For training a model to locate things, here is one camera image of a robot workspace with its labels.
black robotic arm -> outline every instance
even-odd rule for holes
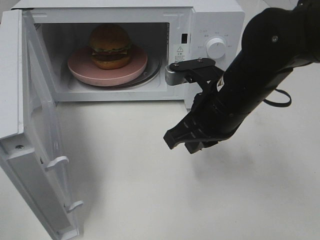
[[[320,1],[300,0],[293,10],[267,8],[248,23],[241,45],[225,72],[209,58],[168,67],[168,84],[197,82],[203,90],[166,132],[170,149],[185,143],[193,154],[229,139],[293,68],[319,63]]]

microwave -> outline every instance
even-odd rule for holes
[[[79,234],[56,105],[59,102],[184,101],[196,83],[170,86],[166,66],[212,58],[226,70],[245,14],[236,0],[21,0],[0,25],[0,165],[54,240]],[[77,80],[68,58],[94,28],[121,26],[144,49],[136,84],[101,87]]]

hamburger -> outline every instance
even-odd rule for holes
[[[118,69],[130,62],[131,40],[119,25],[106,23],[96,27],[89,37],[91,60],[101,69]]]

warning label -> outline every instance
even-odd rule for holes
[[[182,62],[187,59],[189,45],[186,44],[175,44],[173,46],[172,59],[174,62]]]
[[[216,83],[216,89],[218,92],[224,87],[225,81],[224,81],[224,76]]]

microwave door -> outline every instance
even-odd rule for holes
[[[79,234],[49,71],[27,11],[0,26],[0,165],[54,240]]]

